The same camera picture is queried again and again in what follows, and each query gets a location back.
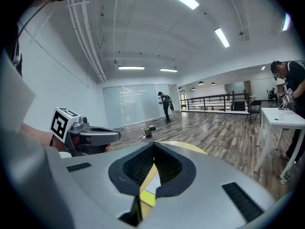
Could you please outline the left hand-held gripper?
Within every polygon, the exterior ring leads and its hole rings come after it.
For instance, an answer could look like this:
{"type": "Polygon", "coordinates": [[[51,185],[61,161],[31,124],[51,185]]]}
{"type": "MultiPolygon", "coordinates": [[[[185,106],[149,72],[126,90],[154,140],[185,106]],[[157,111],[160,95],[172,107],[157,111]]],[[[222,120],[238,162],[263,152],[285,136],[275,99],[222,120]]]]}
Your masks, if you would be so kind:
{"type": "Polygon", "coordinates": [[[66,152],[71,156],[104,153],[106,144],[111,144],[121,138],[119,131],[106,127],[90,126],[86,116],[63,107],[55,108],[50,131],[55,135],[55,139],[63,143],[66,152]],[[70,134],[79,135],[78,152],[73,150],[70,134]]]}

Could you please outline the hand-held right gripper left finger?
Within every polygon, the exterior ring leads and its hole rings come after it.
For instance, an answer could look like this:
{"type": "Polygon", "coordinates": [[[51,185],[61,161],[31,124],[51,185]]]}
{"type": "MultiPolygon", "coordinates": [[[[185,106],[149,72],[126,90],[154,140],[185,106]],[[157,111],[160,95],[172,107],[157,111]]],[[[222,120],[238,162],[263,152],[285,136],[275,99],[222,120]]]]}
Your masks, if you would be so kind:
{"type": "Polygon", "coordinates": [[[85,195],[115,218],[136,226],[151,213],[140,189],[155,166],[153,143],[62,161],[85,195]]]}

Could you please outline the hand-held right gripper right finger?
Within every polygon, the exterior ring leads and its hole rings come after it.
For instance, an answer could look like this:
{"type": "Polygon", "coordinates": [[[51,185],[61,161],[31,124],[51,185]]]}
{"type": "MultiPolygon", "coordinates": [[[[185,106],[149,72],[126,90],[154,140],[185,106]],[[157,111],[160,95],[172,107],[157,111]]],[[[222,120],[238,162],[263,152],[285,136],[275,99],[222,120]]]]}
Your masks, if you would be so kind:
{"type": "Polygon", "coordinates": [[[196,167],[193,183],[180,195],[158,198],[142,229],[270,229],[286,205],[256,181],[223,160],[163,145],[189,158],[196,167]]]}

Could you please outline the grey and yellow book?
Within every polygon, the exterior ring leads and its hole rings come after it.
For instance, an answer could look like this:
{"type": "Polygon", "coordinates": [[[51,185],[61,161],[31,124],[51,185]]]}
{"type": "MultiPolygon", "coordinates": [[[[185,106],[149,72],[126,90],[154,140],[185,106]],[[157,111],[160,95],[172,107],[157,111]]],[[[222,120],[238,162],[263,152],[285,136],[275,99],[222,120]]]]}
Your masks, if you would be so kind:
{"type": "Polygon", "coordinates": [[[156,205],[156,190],[161,186],[159,174],[147,177],[140,189],[140,199],[147,205],[156,205]]]}

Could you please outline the person's left forearm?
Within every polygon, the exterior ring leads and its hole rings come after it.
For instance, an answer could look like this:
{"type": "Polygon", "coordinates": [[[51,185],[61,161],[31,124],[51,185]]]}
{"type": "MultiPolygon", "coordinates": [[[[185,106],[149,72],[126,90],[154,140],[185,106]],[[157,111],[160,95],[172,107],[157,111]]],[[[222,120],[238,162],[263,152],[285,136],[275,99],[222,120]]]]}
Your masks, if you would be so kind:
{"type": "Polygon", "coordinates": [[[55,135],[49,132],[37,130],[27,124],[22,124],[21,133],[37,141],[42,146],[54,147],[55,135]]]}

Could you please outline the person's left hand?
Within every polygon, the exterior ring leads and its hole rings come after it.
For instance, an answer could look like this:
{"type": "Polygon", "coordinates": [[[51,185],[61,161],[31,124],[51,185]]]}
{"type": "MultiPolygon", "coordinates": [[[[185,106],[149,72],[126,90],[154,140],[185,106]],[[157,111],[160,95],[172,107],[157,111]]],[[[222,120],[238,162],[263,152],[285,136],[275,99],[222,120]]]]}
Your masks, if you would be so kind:
{"type": "Polygon", "coordinates": [[[70,139],[72,143],[73,150],[75,152],[79,151],[80,138],[78,134],[70,134],[70,139]]]}

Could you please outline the frosted glass partition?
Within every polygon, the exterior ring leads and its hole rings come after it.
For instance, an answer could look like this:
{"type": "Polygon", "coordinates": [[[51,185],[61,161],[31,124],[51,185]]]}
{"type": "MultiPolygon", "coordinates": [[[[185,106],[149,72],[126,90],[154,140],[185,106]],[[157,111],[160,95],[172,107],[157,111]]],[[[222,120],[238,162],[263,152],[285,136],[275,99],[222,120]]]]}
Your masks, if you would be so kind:
{"type": "Polygon", "coordinates": [[[175,84],[137,84],[102,88],[105,115],[108,127],[121,128],[165,118],[158,93],[171,97],[174,110],[179,111],[178,93],[175,84]]]}

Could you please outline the scattered floor litter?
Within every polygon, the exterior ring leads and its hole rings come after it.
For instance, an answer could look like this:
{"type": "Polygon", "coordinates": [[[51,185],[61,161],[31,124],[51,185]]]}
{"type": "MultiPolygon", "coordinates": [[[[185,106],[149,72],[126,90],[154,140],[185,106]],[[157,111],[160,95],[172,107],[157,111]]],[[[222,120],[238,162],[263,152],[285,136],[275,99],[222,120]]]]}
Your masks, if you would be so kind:
{"type": "Polygon", "coordinates": [[[144,129],[150,128],[152,130],[152,135],[158,131],[165,128],[166,122],[162,118],[152,119],[149,121],[138,122],[135,124],[127,125],[120,128],[120,133],[123,136],[135,136],[137,140],[138,137],[144,135],[144,129]]]}

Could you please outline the round wooden side table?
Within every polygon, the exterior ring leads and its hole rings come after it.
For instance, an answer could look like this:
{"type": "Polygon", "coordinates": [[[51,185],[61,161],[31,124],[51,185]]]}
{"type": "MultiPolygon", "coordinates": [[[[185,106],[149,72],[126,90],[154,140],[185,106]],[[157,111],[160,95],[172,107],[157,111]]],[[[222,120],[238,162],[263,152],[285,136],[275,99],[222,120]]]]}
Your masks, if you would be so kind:
{"type": "MultiPolygon", "coordinates": [[[[173,146],[178,146],[180,148],[184,148],[184,149],[188,149],[188,150],[192,150],[194,152],[198,152],[198,153],[203,153],[203,154],[207,154],[205,151],[203,151],[202,149],[192,145],[192,144],[188,144],[185,142],[180,142],[180,141],[161,141],[160,143],[162,144],[169,144],[169,145],[173,145],[173,146]]],[[[149,171],[147,178],[154,178],[157,174],[157,168],[155,166],[153,166],[151,168],[151,170],[149,171]]]]}

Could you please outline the green label plastic bottle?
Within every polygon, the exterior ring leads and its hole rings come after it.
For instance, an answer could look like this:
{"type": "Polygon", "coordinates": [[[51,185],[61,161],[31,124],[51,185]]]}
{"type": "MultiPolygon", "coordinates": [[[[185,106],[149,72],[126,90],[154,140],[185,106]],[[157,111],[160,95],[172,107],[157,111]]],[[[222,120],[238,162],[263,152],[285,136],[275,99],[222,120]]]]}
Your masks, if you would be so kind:
{"type": "Polygon", "coordinates": [[[281,181],[280,181],[281,185],[287,183],[287,181],[290,179],[292,171],[294,170],[295,165],[296,165],[296,162],[294,162],[292,167],[288,171],[285,172],[283,178],[281,178],[281,181]]]}

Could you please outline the white ceiling pipes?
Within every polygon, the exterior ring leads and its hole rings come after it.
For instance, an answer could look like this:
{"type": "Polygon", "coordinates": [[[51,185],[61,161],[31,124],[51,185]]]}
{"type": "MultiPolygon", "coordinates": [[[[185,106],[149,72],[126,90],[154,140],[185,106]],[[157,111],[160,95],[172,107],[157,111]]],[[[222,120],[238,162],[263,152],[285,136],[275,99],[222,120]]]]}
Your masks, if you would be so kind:
{"type": "Polygon", "coordinates": [[[101,82],[107,81],[95,0],[67,0],[72,26],[85,57],[101,82]]]}
{"type": "Polygon", "coordinates": [[[230,3],[236,13],[236,16],[240,24],[239,35],[243,37],[244,41],[249,41],[250,36],[249,36],[248,17],[244,6],[244,1],[230,0],[230,3]]]}

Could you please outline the black metal railing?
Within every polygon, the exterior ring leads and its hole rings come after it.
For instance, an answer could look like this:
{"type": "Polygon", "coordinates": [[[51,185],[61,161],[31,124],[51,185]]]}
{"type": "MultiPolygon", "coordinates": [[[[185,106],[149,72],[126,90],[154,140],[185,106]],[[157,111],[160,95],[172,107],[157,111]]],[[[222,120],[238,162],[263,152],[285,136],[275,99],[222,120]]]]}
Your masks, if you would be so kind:
{"type": "Polygon", "coordinates": [[[186,98],[180,95],[182,111],[190,112],[247,112],[250,106],[249,94],[219,94],[203,97],[186,98]]]}

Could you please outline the white rectangular table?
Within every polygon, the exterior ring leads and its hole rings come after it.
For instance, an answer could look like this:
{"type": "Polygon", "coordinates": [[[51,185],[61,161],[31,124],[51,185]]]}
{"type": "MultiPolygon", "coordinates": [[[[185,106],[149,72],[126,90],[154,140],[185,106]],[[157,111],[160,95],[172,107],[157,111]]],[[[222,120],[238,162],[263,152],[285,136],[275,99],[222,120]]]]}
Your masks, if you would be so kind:
{"type": "Polygon", "coordinates": [[[259,131],[259,137],[256,142],[256,146],[259,146],[260,142],[262,140],[263,133],[264,133],[264,123],[268,123],[269,127],[268,127],[268,131],[267,131],[267,139],[266,139],[262,154],[254,168],[254,172],[256,173],[260,169],[260,167],[264,161],[264,158],[270,148],[272,132],[275,129],[277,129],[277,128],[279,128],[280,130],[299,129],[300,136],[298,138],[298,142],[296,144],[295,150],[291,156],[291,159],[289,160],[285,169],[283,170],[283,172],[280,175],[280,178],[283,178],[285,172],[288,171],[292,167],[292,165],[295,161],[295,158],[297,157],[297,154],[300,150],[303,138],[305,137],[305,119],[302,118],[301,116],[299,116],[298,114],[296,114],[295,112],[293,112],[289,109],[286,109],[286,110],[283,110],[285,113],[284,120],[276,121],[275,118],[279,119],[279,111],[281,111],[281,110],[279,110],[277,108],[261,108],[261,118],[260,118],[261,126],[260,126],[260,131],[259,131]]]}

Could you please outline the black folding chair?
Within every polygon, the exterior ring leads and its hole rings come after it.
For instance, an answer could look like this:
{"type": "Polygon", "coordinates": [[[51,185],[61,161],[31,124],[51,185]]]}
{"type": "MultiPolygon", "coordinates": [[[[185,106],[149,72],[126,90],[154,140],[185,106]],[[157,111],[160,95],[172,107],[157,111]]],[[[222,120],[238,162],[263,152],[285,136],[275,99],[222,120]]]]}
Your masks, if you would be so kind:
{"type": "Polygon", "coordinates": [[[258,116],[259,119],[261,118],[261,104],[262,102],[260,100],[254,100],[251,102],[246,117],[246,120],[249,120],[250,125],[252,123],[252,120],[256,120],[258,116]]]}

